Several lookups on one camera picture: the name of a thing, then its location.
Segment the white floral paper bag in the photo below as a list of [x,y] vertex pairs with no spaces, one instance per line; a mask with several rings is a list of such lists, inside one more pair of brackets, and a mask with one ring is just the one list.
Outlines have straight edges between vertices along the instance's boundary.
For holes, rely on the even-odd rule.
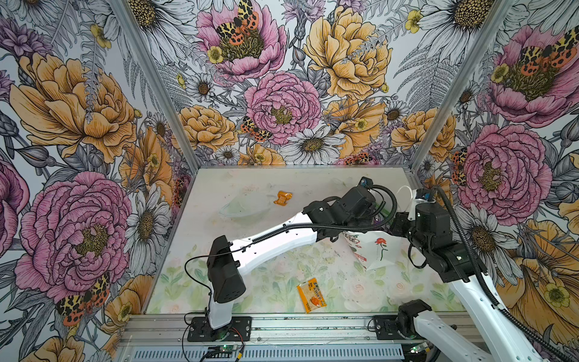
[[[391,200],[388,195],[383,191],[377,192],[380,196],[385,196],[385,206],[391,210]],[[410,209],[416,192],[409,186],[401,186],[395,195],[398,202],[397,211],[405,212]],[[410,245],[405,238],[389,235],[382,230],[365,233],[343,232],[342,235],[365,270],[394,265],[400,255],[404,255],[403,249]]]

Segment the narrow orange snack packet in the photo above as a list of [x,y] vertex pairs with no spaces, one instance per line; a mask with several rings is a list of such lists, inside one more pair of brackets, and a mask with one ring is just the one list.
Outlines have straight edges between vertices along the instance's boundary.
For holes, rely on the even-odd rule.
[[296,289],[307,314],[327,306],[316,278],[299,284]]

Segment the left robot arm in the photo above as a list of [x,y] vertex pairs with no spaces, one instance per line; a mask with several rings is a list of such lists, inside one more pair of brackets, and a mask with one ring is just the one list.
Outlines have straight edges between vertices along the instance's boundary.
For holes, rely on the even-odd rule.
[[294,217],[265,232],[234,241],[224,235],[216,238],[207,257],[210,328],[220,330],[231,324],[234,302],[247,290],[244,276],[261,264],[298,247],[335,240],[342,232],[381,230],[396,211],[397,199],[390,189],[362,183],[342,197],[311,202]]

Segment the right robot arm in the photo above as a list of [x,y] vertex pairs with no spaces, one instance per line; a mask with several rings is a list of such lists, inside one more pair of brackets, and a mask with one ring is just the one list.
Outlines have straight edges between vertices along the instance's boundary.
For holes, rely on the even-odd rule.
[[434,270],[461,300],[482,336],[488,354],[444,323],[426,302],[399,307],[399,335],[422,337],[457,361],[542,361],[535,343],[560,361],[571,358],[517,321],[500,301],[483,261],[467,241],[458,214],[450,204],[423,201],[410,212],[389,216],[387,233],[410,243],[425,258],[420,267]]

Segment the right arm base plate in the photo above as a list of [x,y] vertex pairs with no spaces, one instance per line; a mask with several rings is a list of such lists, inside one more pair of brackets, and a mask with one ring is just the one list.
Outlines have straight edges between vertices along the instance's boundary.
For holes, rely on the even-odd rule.
[[380,341],[405,339],[402,324],[398,316],[376,315],[370,323],[373,327],[376,339]]

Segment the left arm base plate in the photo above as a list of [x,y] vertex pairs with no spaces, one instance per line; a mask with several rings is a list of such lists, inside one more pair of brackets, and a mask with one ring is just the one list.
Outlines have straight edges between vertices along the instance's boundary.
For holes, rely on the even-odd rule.
[[248,342],[253,318],[233,317],[230,324],[213,329],[208,317],[195,317],[188,330],[188,342]]

